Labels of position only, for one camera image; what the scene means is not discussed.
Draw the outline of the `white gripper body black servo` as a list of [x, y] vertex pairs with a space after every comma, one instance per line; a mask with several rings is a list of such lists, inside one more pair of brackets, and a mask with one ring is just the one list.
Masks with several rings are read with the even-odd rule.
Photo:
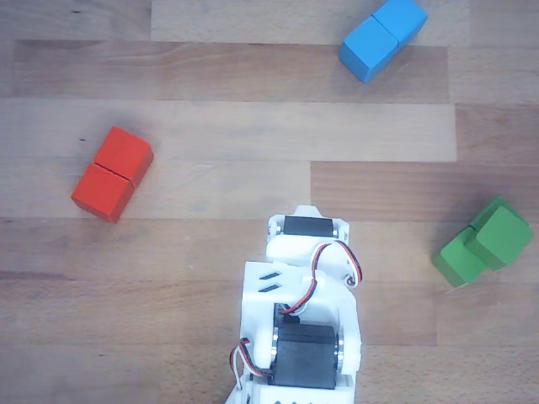
[[350, 243], [350, 224], [326, 217], [314, 205], [299, 205], [289, 215], [277, 214], [268, 220], [266, 257], [274, 262], [309, 266], [317, 248], [323, 249], [318, 269], [329, 274], [352, 274], [349, 254], [339, 245]]

